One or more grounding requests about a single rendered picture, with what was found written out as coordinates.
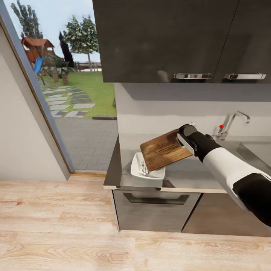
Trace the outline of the cutting board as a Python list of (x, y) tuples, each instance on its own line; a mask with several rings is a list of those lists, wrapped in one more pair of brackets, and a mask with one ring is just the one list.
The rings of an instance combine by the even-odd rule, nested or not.
[(140, 145), (148, 171), (155, 171), (193, 155), (179, 144), (177, 140), (179, 131), (179, 128), (175, 129)]

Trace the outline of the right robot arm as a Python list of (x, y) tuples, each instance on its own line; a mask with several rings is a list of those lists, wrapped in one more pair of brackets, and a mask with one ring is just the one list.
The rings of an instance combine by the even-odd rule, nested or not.
[(247, 164), (204, 135), (190, 121), (180, 128), (177, 140), (213, 174), (231, 198), (245, 211), (251, 211), (271, 232), (271, 177)]

